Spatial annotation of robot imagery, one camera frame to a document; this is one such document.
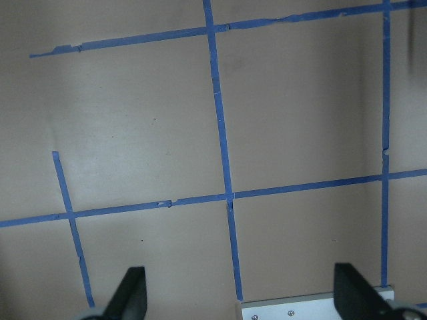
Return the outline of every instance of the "blue painter's tape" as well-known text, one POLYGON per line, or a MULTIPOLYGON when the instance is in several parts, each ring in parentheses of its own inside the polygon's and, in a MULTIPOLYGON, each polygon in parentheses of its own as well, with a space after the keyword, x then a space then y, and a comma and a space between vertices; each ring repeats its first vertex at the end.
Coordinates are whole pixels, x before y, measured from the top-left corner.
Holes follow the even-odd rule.
POLYGON ((344 185, 357 185, 361 183, 381 181, 381 177, 382 177, 381 175, 369 175, 366 177, 304 183, 301 185, 288 185, 283 187, 274 187, 274 188, 249 190, 249 191, 239 191, 234 193, 234 198, 239 199, 239 198, 248 198, 248 197, 259 197, 261 195, 276 195, 279 193, 324 189, 324 188, 340 187, 344 185))
POLYGON ((123 212, 130 212, 130 211, 171 207, 171 205, 172 205, 172 201, 164 200, 164 201, 156 201, 156 202, 149 202, 149 203, 139 203, 135 205, 122 205, 119 207, 78 211, 75 213, 75 216, 77 218, 81 218, 81 217, 91 217, 94 215, 109 215, 111 213, 123 213, 123 212))
POLYGON ((59 153, 57 151, 52 152, 53 162, 55 164, 56 174, 58 176, 59 187, 61 188, 62 198, 66 212, 73 212, 73 206, 69 198, 67 184, 65 182, 64 172, 62 170, 61 160, 59 159, 59 153))
POLYGON ((427 0, 410 0, 410 1, 393 2, 390 5, 393 11, 415 9, 415 8, 427 7, 427 0))
POLYGON ((223 25, 216 26, 216 32, 225 32, 232 29, 251 29, 258 27, 265 27, 267 25, 273 25, 274 23, 283 22, 301 22, 301 21, 312 21, 321 19, 330 19, 336 17, 345 17, 351 15, 361 15, 365 13, 382 12, 384 10, 383 4, 379 5, 363 5, 360 7, 349 7, 341 9, 324 10, 317 12, 302 13, 301 15, 289 15, 287 17, 281 17, 276 19, 253 19, 246 21, 237 21, 226 23, 223 25))
POLYGON ((427 175, 427 169, 391 173, 390 179, 403 179, 403 178, 411 178, 411 177, 421 177, 423 175, 427 175))
MULTIPOLYGON (((427 169, 419 169, 419 170, 390 173, 389 177, 390 179, 404 179, 404 178, 411 178, 411 177, 421 177, 426 175, 427 175, 427 169)), ((259 197, 262 195, 275 195, 280 193, 289 193, 289 192, 296 192, 296 191, 332 188, 332 187, 339 187, 344 185, 357 185, 361 183, 370 183, 370 182, 381 181, 381 180, 382 180, 382 175, 370 175, 366 177, 356 177, 356 178, 322 181, 322 182, 314 182, 314 183, 304 183, 301 185, 288 185, 283 187, 273 187, 273 188, 267 188, 267 189, 238 191, 238 192, 232 193, 232 199, 241 199, 241 198, 248 198, 248 197, 259 197)), ((165 200, 165 201, 156 201, 156 202, 150 202, 150 203, 140 203, 136 205, 123 205, 119 207, 84 210, 84 211, 75 212, 74 216, 76 218, 91 217, 94 215, 107 215, 110 213, 123 213, 123 212, 129 212, 129 211, 155 209, 155 208, 162 208, 162 207, 173 207, 176 205, 192 205, 196 203, 206 203, 206 202, 212 202, 212 201, 225 201, 228 199, 230 199, 230 196, 226 195, 225 193, 222 193, 219 195, 205 195, 201 197, 183 198, 183 199, 178 199, 175 202, 172 202, 171 200, 165 200)), ((68 215, 66 213, 40 215, 36 217, 0 221, 0 228, 13 227, 16 225, 28 225, 32 223, 38 223, 38 222, 64 220, 64 219, 68 219, 68 215)))
POLYGON ((232 193, 232 179, 230 173, 230 162, 228 159, 228 146, 226 123, 224 119, 224 107, 222 105, 222 94, 220 85, 220 71, 218 69, 218 54, 216 49, 216 38, 214 30, 214 16, 209 0, 203 0, 203 8, 205 10, 205 19, 207 26, 207 41, 209 44, 209 54, 211 58, 211 78, 213 86, 213 98, 215 99, 216 116, 218 122, 218 133, 220 135, 220 147, 222 156, 222 171, 224 174, 224 184, 226 194, 232 193))
POLYGON ((160 33, 150 33, 147 35, 134 35, 131 37, 124 37, 124 38, 84 42, 81 45, 76 45, 74 47, 70 45, 62 45, 54 48, 54 50, 52 50, 51 52, 46 52, 41 54, 31 54, 29 55, 29 57, 38 58, 38 57, 45 57, 47 55, 62 55, 64 53, 80 52, 80 51, 86 51, 86 50, 95 50, 95 49, 103 49, 103 48, 111 48, 111 47, 120 47, 124 45, 136 45, 138 43, 163 41, 168 39, 177 39, 177 38, 185 38, 185 37, 195 37, 198 35, 205 35, 205 34, 206 34, 206 28, 200 27, 200 28, 192 28, 192 29, 166 31, 166 32, 160 32, 160 33))
POLYGON ((172 206, 175 206, 175 205, 193 205, 196 203, 206 203, 206 202, 223 201, 223 200, 227 200, 227 195, 224 193, 221 195, 205 195, 205 196, 201 196, 201 197, 178 199, 177 201, 172 203, 172 206))
POLYGON ((66 213, 55 213, 52 215, 40 215, 37 217, 28 217, 14 220, 0 221, 0 228, 14 227, 16 225, 29 225, 38 222, 56 221, 68 219, 66 213))
POLYGON ((390 0, 383 0, 382 52, 382 200, 381 200, 381 286, 388 284, 388 203, 390 180, 390 0))
POLYGON ((92 290, 91 290, 91 285, 89 281, 89 273, 87 272, 85 255, 83 254, 83 248, 81 247, 79 231, 77 229, 77 224, 75 222, 73 207, 71 206, 71 200, 68 194, 67 182, 65 180, 61 160, 59 158, 59 153, 57 151, 52 152, 52 158, 55 164, 55 170, 58 176, 58 182, 61 188, 64 205, 67 210, 67 217, 68 217, 69 225, 71 228, 71 234, 74 240, 75 251, 77 253, 77 256, 79 257, 81 277, 83 278, 83 286, 85 288, 87 303, 89 304, 90 307, 94 307, 95 301, 93 300, 93 297, 92 297, 92 290))
POLYGON ((230 172, 230 160, 228 157, 226 122, 224 118, 224 106, 222 104, 220 71, 218 69, 218 53, 216 49, 216 36, 214 26, 214 16, 210 0, 203 0, 203 10, 205 11, 205 20, 207 28, 207 42, 209 45, 209 55, 211 59, 211 78, 213 87, 213 98, 215 100, 216 116, 218 122, 218 133, 220 136, 220 148, 222 157, 222 171, 224 174, 224 185, 226 189, 227 207, 228 207, 228 228, 230 233, 230 245, 232 250, 234 282, 236 285, 236 296, 243 301, 242 279, 240 277, 240 264, 238 253, 238 239, 236 235, 236 224, 234 221, 233 210, 233 191, 232 178, 230 172))
POLYGON ((85 255, 83 254, 83 248, 81 246, 79 231, 77 229, 77 224, 75 222, 75 217, 72 213, 69 214, 69 226, 71 228, 71 234, 73 235, 75 251, 79 257, 79 265, 81 271, 81 277, 83 279, 83 286, 85 288, 87 303, 90 308, 95 307, 95 301, 92 297, 91 283, 89 280, 89 273, 87 272, 85 255))
MULTIPOLYGON (((391 10, 393 11, 420 8, 420 7, 427 7, 427 0, 401 1, 401 2, 392 3, 390 5, 391 10)), ((301 21, 329 19, 329 18, 335 18, 335 17, 382 12, 383 10, 384 10, 383 4, 363 5, 359 7, 349 7, 349 8, 302 13, 301 15, 290 15, 287 17, 281 17, 277 19, 253 19, 253 20, 247 20, 247 21, 237 21, 237 22, 226 23, 223 25, 214 25, 213 30, 214 32, 226 32, 231 29, 250 29, 250 28, 263 27, 266 25, 272 25, 274 23, 282 23, 282 22, 295 23, 295 22, 301 22, 301 21)), ((61 45, 54 48, 54 50, 50 52, 40 53, 40 54, 30 54, 29 57, 37 58, 37 57, 45 57, 49 55, 62 55, 65 53, 81 52, 86 50, 118 47, 118 46, 124 46, 124 45, 135 45, 138 43, 163 41, 168 39, 179 39, 184 37, 194 37, 198 35, 205 35, 206 33, 207 31, 205 27, 198 27, 198 28, 191 28, 191 29, 166 31, 166 32, 160 32, 160 33, 149 33, 147 35, 134 35, 131 37, 124 37, 124 38, 84 42, 81 45, 76 45, 76 46, 61 45)))
POLYGON ((240 262, 238 250, 238 236, 236 232, 236 221, 234 219, 233 201, 227 201, 228 231, 230 233, 230 245, 232 247, 232 261, 234 270, 234 284, 238 300, 243 301, 242 278, 240 276, 240 262))

